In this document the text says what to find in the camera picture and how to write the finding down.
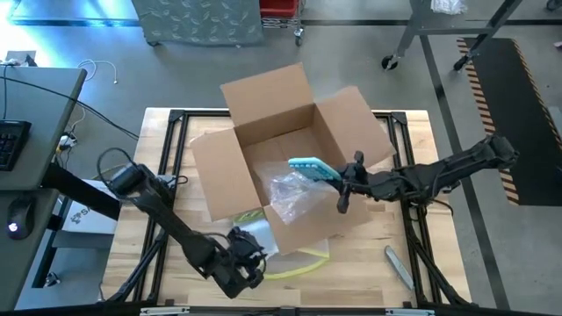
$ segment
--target white plastic bag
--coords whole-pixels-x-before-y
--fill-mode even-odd
[[[267,192],[271,207],[286,225],[335,193],[331,185],[293,171],[287,162],[265,163],[259,166],[256,173]]]
[[[435,13],[455,15],[465,13],[467,9],[465,0],[431,0],[431,10]]]

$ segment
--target metal tool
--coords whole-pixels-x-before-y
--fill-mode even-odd
[[[402,261],[398,258],[398,256],[394,252],[393,248],[390,247],[390,246],[386,246],[385,247],[385,255],[386,255],[386,258],[388,258],[388,261],[390,261],[390,263],[392,264],[396,273],[398,273],[398,276],[400,277],[402,282],[404,282],[404,284],[406,285],[406,287],[409,290],[413,291],[414,290],[414,280],[412,280],[412,276],[410,276],[410,273],[407,271],[404,264],[402,264]]]

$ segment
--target computer mouse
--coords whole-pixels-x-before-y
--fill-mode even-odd
[[[6,233],[13,240],[22,240],[32,233],[35,224],[35,197],[21,196],[8,206]]]

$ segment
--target cardboard box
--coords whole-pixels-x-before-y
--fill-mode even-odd
[[[357,87],[318,103],[301,64],[221,86],[234,128],[191,143],[213,220],[264,210],[279,251],[291,253],[371,220],[365,197],[352,196],[347,214],[337,192],[286,225],[270,206],[256,168],[292,157],[318,157],[331,166],[364,152],[365,166],[394,153],[387,135]]]

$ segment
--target gray floor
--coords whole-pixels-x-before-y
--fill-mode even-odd
[[[50,5],[43,6],[39,2],[23,0],[14,18],[134,18],[127,1],[122,5],[73,1],[68,5],[68,0],[50,0]],[[469,18],[489,18],[499,2],[469,1]],[[562,11],[544,11],[544,2],[525,0],[513,18],[562,18]],[[309,19],[406,19],[409,14],[405,0],[309,0],[306,8]],[[152,48],[136,27],[15,27],[1,22],[0,27],[13,34],[0,43],[0,50],[37,50],[41,66],[74,67],[83,59],[115,63],[119,84],[112,84],[112,69],[102,65],[85,83],[81,99],[134,132],[141,127],[146,107],[224,107],[220,84],[302,61],[318,98],[354,84],[373,108],[427,110],[440,156],[451,154],[420,41],[414,41],[397,69],[388,73],[380,69],[380,60],[398,44],[402,26],[309,26],[301,48],[294,46],[290,32],[267,30],[267,40],[259,47],[213,49],[178,44]],[[552,46],[562,40],[562,26],[507,26],[498,37],[517,40],[547,105],[562,107],[562,81],[557,71],[562,68],[562,55]],[[483,138],[484,132],[466,76],[450,71],[460,56],[455,38],[431,37],[430,43],[458,135],[463,147],[469,147]],[[94,176],[95,159],[105,148],[118,146],[132,153],[135,146],[91,115],[77,126],[76,134],[80,145],[68,165],[82,177]],[[114,156],[107,165],[121,162]],[[472,180],[511,307],[560,314],[562,231],[558,223],[562,209],[509,205],[507,199],[498,198],[504,193],[494,171],[481,172]],[[455,226],[472,298],[480,305],[494,306],[465,197],[456,190],[450,200],[456,210]],[[93,250],[57,255],[54,271],[63,283],[52,289],[25,290],[18,307],[95,301],[106,256]],[[87,292],[77,297],[77,286]]]

